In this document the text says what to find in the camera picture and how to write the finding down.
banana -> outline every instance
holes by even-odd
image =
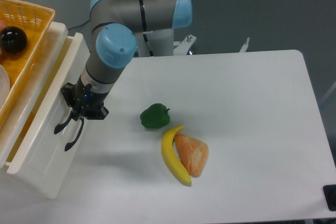
[[[184,185],[191,186],[191,178],[183,166],[179,158],[177,157],[174,148],[173,148],[173,140],[176,133],[183,129],[183,125],[179,125],[177,127],[171,128],[167,130],[161,142],[161,152],[166,165],[170,169],[170,171],[175,175],[175,177]]]

woven basket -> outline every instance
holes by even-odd
[[[0,108],[0,129],[25,87],[32,64],[40,57],[38,48],[54,15],[55,11],[50,8],[19,0],[0,0],[0,19],[9,26],[21,28],[28,38],[24,51],[0,57],[0,65],[7,71],[11,83],[9,95]]]

